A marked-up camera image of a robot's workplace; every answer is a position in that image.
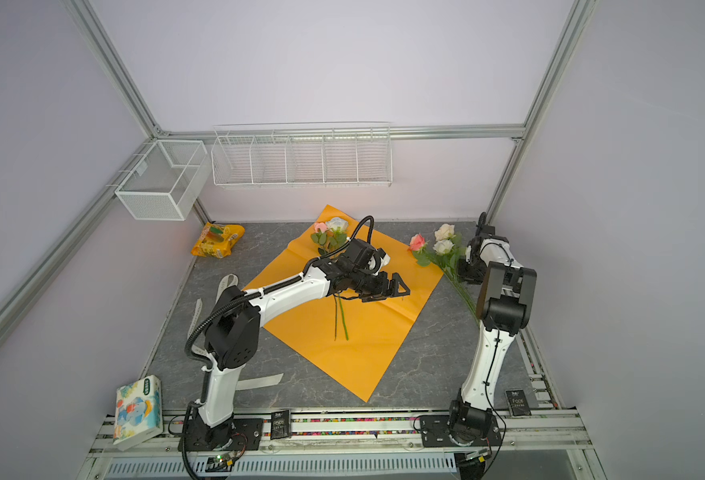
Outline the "white mesh box basket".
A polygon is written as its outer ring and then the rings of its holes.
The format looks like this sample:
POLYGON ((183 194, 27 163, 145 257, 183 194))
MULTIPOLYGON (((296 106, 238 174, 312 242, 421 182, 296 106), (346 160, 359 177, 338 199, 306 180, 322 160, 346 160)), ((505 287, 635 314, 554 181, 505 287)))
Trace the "white mesh box basket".
POLYGON ((136 220, 184 221, 212 174, 200 140, 156 140, 116 187, 116 196, 136 220))

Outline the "light pink fake rose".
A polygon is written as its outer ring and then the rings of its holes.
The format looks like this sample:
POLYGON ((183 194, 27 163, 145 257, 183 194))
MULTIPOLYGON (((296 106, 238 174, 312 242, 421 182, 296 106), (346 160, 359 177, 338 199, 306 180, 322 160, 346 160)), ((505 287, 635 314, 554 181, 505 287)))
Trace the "light pink fake rose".
POLYGON ((324 222, 316 222, 312 226, 314 232, 310 234, 310 239, 318 246, 320 256, 336 250, 336 234, 330 232, 324 222))

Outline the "cream fake rose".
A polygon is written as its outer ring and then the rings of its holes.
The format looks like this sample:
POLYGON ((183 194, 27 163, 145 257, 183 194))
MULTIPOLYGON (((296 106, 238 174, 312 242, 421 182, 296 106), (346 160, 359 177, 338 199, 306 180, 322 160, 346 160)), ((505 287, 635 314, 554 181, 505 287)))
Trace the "cream fake rose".
POLYGON ((455 236, 455 226, 452 224, 442 224, 436 232, 434 232, 434 237, 436 241, 452 240, 455 236))

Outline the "cream printed ribbon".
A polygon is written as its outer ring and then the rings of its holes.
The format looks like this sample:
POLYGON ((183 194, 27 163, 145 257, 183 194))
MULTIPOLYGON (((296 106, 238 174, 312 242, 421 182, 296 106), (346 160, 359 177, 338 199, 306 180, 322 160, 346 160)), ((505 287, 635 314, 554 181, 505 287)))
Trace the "cream printed ribbon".
MULTIPOLYGON (((224 278, 220 280, 220 284, 218 284, 218 295, 216 295, 216 298, 220 298, 226 288, 236 285, 238 285, 238 276, 236 276, 236 274, 228 274, 224 276, 224 278)), ((192 337, 194 329, 196 329, 196 327, 198 327, 198 324, 200 324, 200 316, 202 316, 202 309, 204 309, 204 302, 202 302, 202 300, 198 298, 198 300, 196 300, 196 307, 194 307, 194 316, 192 316, 192 322, 190 322, 190 328, 188 328, 188 335, 186 335, 187 338, 192 337)), ((280 382, 282 382, 282 379, 284 379, 283 373, 250 379, 240 379, 240 381, 238 381, 238 384, 236 384, 236 391, 276 386, 280 384, 280 382)))

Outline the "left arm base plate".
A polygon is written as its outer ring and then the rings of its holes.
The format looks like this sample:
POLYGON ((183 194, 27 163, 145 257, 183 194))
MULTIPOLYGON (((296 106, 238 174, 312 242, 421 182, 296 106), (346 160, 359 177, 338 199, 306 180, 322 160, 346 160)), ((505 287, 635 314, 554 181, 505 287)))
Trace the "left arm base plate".
POLYGON ((182 427, 178 451, 210 452, 216 450, 252 451, 260 448, 264 433, 264 420, 260 418, 234 418, 216 427, 208 427, 198 416, 182 427))

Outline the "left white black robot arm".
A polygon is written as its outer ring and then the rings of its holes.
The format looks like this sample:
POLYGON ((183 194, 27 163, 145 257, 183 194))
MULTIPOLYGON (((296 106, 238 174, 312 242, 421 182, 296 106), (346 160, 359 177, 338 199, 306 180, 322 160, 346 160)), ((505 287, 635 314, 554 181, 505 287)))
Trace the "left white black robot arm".
POLYGON ((240 371, 256 355, 260 329, 274 318, 308 302, 351 289, 361 302, 405 297, 410 289, 397 273, 360 268, 310 266, 306 271, 260 289, 232 289, 226 303, 188 334, 184 353, 204 364, 206 387, 194 409, 202 424, 222 428, 234 418, 240 371))

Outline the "yellow snack bag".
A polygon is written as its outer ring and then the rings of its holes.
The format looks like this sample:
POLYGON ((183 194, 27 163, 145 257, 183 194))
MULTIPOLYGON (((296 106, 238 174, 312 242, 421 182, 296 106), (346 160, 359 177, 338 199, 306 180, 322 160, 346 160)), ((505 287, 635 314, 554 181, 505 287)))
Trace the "yellow snack bag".
POLYGON ((232 249, 246 234, 246 228, 241 225, 218 225, 206 223, 202 234, 190 250, 196 257, 212 257, 222 259, 232 254, 232 249))

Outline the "orange wrapping paper sheet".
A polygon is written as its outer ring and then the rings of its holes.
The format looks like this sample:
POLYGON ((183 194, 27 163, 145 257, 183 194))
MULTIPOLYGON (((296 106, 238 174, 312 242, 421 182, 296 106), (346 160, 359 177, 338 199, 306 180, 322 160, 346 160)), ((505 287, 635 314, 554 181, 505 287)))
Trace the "orange wrapping paper sheet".
POLYGON ((332 298, 284 313, 260 331, 258 353, 244 371, 252 376, 280 373, 292 392, 306 380, 312 393, 328 383, 357 402, 372 400, 442 278, 438 268, 419 266, 409 252, 408 242, 418 230, 413 222, 386 219, 376 223, 373 234, 374 245, 391 258, 386 272, 398 273, 410 296, 362 303, 346 291, 342 315, 334 313, 332 298))

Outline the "colourful tissue pack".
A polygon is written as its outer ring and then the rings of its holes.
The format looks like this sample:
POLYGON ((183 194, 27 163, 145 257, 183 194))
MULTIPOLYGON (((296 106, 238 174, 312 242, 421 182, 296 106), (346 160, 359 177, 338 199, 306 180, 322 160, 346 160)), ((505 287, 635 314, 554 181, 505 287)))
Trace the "colourful tissue pack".
POLYGON ((162 434, 162 382, 148 375, 118 388, 114 417, 114 447, 120 451, 162 434))

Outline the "white fake rose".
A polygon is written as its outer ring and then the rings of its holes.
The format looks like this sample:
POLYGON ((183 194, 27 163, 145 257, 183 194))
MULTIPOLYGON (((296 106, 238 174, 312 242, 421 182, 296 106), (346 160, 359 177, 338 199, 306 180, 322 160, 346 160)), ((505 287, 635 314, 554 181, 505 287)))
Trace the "white fake rose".
POLYGON ((452 240, 438 241, 432 247, 429 247, 426 242, 426 246, 420 252, 411 252, 411 254, 419 266, 436 266, 441 270, 443 275, 458 294, 463 305, 469 312, 470 317, 476 324, 478 324, 479 320, 476 316, 476 302, 470 297, 457 275, 459 250, 454 242, 452 240))

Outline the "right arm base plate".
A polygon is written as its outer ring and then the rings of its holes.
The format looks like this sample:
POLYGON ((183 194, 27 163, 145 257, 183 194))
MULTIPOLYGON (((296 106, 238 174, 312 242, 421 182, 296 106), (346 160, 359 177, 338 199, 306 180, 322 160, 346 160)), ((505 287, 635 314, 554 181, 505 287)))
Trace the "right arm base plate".
POLYGON ((420 434, 426 448, 487 447, 502 444, 501 428, 490 410, 482 411, 483 420, 489 422, 488 432, 480 429, 480 421, 461 418, 451 422, 448 414, 420 415, 412 425, 420 434))

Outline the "black labelled box right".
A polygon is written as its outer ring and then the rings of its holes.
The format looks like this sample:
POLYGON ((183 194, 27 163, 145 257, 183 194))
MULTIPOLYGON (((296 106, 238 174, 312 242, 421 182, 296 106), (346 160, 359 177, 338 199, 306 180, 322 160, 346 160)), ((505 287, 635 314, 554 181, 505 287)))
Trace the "black labelled box right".
POLYGON ((527 397, 522 389, 506 390, 505 398, 512 417, 526 417, 532 414, 527 397))

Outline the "pale blue fake rose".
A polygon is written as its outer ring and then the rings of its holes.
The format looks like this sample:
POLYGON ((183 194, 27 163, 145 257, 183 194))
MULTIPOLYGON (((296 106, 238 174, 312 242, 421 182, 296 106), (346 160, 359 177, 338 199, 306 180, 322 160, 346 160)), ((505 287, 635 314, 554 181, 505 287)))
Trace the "pale blue fake rose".
MULTIPOLYGON (((318 251, 322 254, 340 249, 340 247, 346 243, 346 240, 348 240, 348 236, 346 235, 348 222, 346 220, 340 217, 334 217, 326 221, 324 225, 326 226, 326 230, 322 232, 320 237, 324 238, 326 242, 318 248, 318 251)), ((340 306, 338 298, 334 296, 334 339, 338 339, 338 328, 340 328, 340 315, 342 315, 342 313, 344 313, 344 308, 340 306)))

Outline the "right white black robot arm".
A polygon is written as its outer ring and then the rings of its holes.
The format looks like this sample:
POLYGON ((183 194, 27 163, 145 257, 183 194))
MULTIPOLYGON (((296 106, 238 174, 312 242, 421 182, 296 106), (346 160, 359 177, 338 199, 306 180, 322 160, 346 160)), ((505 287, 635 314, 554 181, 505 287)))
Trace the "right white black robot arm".
POLYGON ((506 352, 529 323, 537 273, 520 264, 506 238, 478 234, 470 241, 459 273, 480 287, 472 312, 479 340, 468 376, 449 410, 449 429, 464 437, 486 437, 494 422, 494 391, 506 352))

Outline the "black box on rail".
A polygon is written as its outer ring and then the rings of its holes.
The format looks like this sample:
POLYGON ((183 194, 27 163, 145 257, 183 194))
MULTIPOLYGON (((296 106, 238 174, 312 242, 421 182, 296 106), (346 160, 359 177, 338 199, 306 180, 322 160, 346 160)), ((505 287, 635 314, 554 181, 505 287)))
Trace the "black box on rail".
POLYGON ((292 412, 290 410, 274 411, 270 414, 270 440, 282 440, 292 437, 292 412))

